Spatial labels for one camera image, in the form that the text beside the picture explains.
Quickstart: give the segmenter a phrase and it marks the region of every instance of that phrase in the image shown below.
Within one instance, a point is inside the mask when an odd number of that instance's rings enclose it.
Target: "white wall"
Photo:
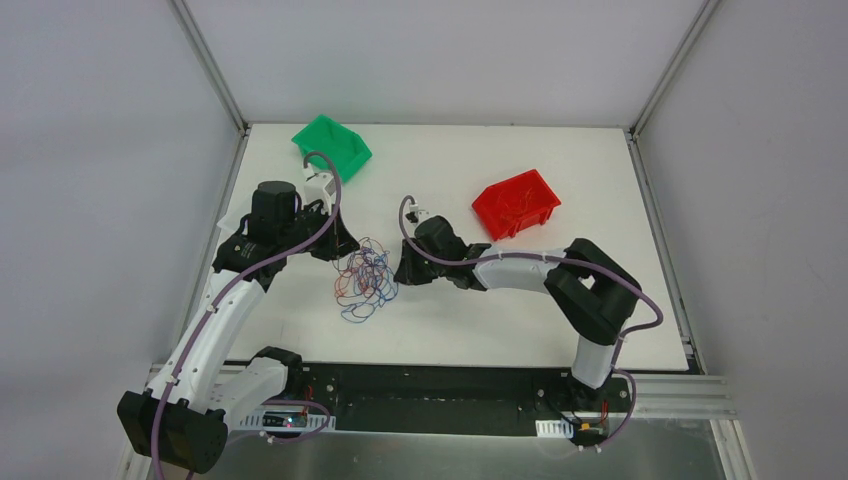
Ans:
[[[845,478],[848,2],[724,2],[642,153],[763,479]]]
[[[0,2],[0,477],[114,475],[236,133],[164,1]]]
[[[630,125],[702,0],[189,1],[250,121]]]

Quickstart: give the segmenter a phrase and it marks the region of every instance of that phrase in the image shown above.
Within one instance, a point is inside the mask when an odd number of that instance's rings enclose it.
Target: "robotic arm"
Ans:
[[[235,337],[253,308],[262,300],[286,259],[253,271],[232,287],[218,303],[211,299],[240,273],[297,246],[328,221],[335,201],[332,176],[312,175],[304,198],[294,185],[271,181],[259,184],[253,193],[251,211],[240,228],[218,248],[212,264],[214,273],[204,293],[204,305],[189,324],[177,348],[143,393],[126,392],[118,404],[118,417],[134,450],[151,456],[154,415],[163,392],[173,384],[165,404],[159,435],[159,455],[168,463],[198,473],[207,472],[224,449],[227,433],[268,398],[282,393],[302,392],[301,357],[282,349],[266,347],[249,366],[224,385],[215,378],[226,360]],[[329,261],[359,249],[336,216],[333,225],[303,252]],[[207,312],[214,316],[206,326],[196,327]],[[173,366],[191,345],[180,372]],[[175,382],[172,375],[179,375]]]
[[[509,252],[488,243],[466,245],[444,217],[430,216],[415,205],[405,217],[416,225],[411,241],[436,257],[468,261]],[[541,258],[564,256],[599,265],[641,290],[632,276],[589,240],[578,238],[567,248],[535,253]],[[462,289],[515,288],[553,297],[580,334],[571,377],[589,396],[609,378],[619,334],[638,300],[636,295],[610,278],[579,266],[523,258],[446,266],[429,261],[403,243],[401,262],[395,274],[399,283],[422,285],[439,277],[447,278]],[[590,278],[594,281],[591,285],[588,284]]]

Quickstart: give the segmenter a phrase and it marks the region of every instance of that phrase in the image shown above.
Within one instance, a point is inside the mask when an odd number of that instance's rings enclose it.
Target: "tangled wires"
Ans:
[[[398,293],[395,274],[388,264],[389,252],[368,237],[359,240],[359,245],[359,250],[348,255],[346,268],[341,268],[339,261],[333,262],[339,272],[336,303],[344,307],[342,318],[351,323],[368,320]]]

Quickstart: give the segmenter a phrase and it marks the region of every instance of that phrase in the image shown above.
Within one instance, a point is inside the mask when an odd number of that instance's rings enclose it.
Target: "green plastic container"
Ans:
[[[292,142],[300,147],[303,156],[313,150],[326,153],[336,164],[343,182],[347,182],[371,158],[371,150],[362,137],[325,115],[318,115],[292,137]],[[313,156],[309,163],[327,169],[327,162],[321,157]]]

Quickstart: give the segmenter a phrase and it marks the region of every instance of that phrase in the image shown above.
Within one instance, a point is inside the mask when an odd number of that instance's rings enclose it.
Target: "white tabletop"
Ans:
[[[245,204],[265,180],[303,183],[291,143],[303,125],[254,125],[230,208]],[[537,169],[562,201],[544,226],[497,242],[505,248],[567,247],[575,237],[598,244],[633,275],[667,321],[628,341],[619,366],[687,368],[680,334],[621,130],[539,127],[353,125],[374,156],[346,184],[341,212],[351,234],[380,241],[390,265],[400,260],[397,209],[413,194],[443,215],[466,243],[490,242],[471,203],[492,183]],[[459,290],[440,279],[401,286],[365,323],[340,316],[336,271],[309,255],[289,259],[230,351],[248,359],[271,345],[307,361],[383,364],[537,366],[572,364],[577,333],[554,301],[539,293]],[[653,320],[639,304],[627,325]]]

